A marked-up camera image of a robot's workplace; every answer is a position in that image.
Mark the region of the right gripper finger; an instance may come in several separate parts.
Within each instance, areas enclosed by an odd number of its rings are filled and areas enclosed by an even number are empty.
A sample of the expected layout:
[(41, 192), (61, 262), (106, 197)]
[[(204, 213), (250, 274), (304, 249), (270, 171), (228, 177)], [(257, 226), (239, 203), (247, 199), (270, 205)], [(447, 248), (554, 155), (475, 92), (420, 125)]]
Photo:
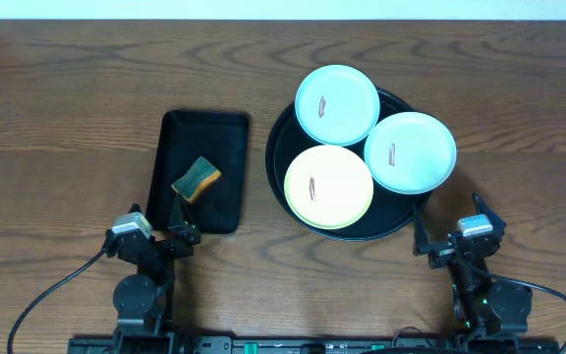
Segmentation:
[(429, 240), (422, 217), (417, 207), (413, 208), (413, 223), (415, 227), (413, 255), (426, 255), (429, 253)]
[(472, 193), (472, 199), (478, 214), (484, 214), (494, 230), (501, 230), (506, 223), (490, 207), (488, 207), (478, 193)]

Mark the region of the green and orange sponge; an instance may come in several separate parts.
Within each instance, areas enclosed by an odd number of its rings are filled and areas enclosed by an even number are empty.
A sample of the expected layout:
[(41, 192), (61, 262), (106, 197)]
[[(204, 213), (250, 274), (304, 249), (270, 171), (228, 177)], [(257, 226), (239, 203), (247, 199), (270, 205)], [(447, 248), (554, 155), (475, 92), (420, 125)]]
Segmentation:
[(171, 188), (187, 203), (193, 204), (220, 176), (221, 172), (208, 159), (200, 156), (188, 171), (171, 185)]

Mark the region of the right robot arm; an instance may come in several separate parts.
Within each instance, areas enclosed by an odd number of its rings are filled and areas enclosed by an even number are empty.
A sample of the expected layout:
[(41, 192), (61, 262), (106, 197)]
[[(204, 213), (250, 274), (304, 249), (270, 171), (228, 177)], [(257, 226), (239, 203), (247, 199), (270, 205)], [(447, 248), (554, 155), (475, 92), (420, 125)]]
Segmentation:
[(457, 222), (458, 230), (442, 242), (428, 239), (417, 208), (413, 254), (426, 255), (430, 268), (449, 270), (453, 281), (454, 315), (477, 335), (511, 336), (528, 330), (532, 290), (525, 285), (487, 276), (485, 259), (500, 249), (506, 223), (473, 195), (476, 214)]

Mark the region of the yellow plate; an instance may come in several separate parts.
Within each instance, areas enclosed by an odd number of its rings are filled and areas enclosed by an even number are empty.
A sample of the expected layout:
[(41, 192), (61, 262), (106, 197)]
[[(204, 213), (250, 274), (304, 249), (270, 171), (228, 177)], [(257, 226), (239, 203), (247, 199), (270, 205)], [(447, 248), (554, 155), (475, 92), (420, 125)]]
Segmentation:
[(294, 158), (284, 178), (284, 196), (292, 212), (306, 224), (326, 230), (361, 219), (373, 192), (366, 164), (344, 147), (306, 149)]

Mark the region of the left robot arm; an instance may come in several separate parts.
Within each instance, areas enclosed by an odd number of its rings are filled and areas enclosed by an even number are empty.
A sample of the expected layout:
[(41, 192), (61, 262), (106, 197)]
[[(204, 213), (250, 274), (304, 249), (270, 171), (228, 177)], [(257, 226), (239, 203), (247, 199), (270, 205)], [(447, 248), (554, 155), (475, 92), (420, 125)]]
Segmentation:
[(168, 231), (168, 238), (155, 239), (151, 223), (134, 205), (105, 233), (103, 249), (107, 256), (137, 267), (137, 272), (122, 279), (113, 293), (121, 332), (158, 335), (174, 328), (175, 262), (192, 256), (194, 245), (200, 241), (188, 204), (180, 195), (174, 197)]

